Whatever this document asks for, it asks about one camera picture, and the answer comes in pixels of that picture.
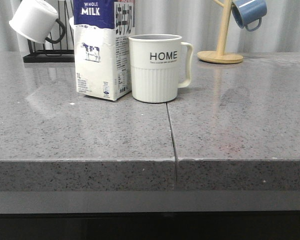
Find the wooden mug tree stand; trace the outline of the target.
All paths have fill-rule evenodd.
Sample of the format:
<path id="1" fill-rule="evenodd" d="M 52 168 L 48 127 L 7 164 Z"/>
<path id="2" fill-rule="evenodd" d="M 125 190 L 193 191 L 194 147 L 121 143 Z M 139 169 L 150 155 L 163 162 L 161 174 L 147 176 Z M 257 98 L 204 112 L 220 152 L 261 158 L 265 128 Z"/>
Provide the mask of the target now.
<path id="1" fill-rule="evenodd" d="M 229 21 L 232 9 L 232 0 L 226 0 L 221 3 L 219 0 L 215 2 L 223 7 L 222 19 L 218 36 L 217 49 L 215 51 L 200 51 L 197 53 L 197 57 L 204 61 L 210 63 L 218 64 L 237 64 L 243 61 L 243 56 L 236 53 L 225 52 L 227 34 L 229 28 Z"/>

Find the blue enamel mug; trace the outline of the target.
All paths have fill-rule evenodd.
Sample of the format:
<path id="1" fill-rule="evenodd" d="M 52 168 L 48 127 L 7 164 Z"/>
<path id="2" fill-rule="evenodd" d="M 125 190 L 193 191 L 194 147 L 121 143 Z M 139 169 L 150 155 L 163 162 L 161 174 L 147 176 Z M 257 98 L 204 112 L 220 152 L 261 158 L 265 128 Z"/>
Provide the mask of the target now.
<path id="1" fill-rule="evenodd" d="M 232 6 L 232 15 L 240 28 L 247 31 L 256 31 L 262 24 L 262 17 L 267 14 L 265 0 L 235 0 Z"/>

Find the white blue milk carton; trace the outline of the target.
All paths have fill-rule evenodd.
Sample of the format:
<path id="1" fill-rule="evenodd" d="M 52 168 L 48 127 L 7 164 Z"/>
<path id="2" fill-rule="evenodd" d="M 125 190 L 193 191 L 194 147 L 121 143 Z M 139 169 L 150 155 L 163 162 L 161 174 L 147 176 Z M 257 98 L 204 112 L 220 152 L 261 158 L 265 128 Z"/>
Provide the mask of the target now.
<path id="1" fill-rule="evenodd" d="M 135 1 L 73 2 L 76 91 L 116 101 L 132 90 L 129 37 Z"/>

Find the cream HOME mug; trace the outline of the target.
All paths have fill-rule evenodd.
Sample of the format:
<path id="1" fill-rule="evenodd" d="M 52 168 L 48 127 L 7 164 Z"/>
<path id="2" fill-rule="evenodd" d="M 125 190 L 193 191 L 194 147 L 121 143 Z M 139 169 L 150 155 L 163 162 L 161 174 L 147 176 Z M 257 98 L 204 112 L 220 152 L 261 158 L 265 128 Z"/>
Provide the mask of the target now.
<path id="1" fill-rule="evenodd" d="M 146 103 L 165 103 L 192 82 L 193 46 L 173 34 L 129 37 L 132 96 Z"/>

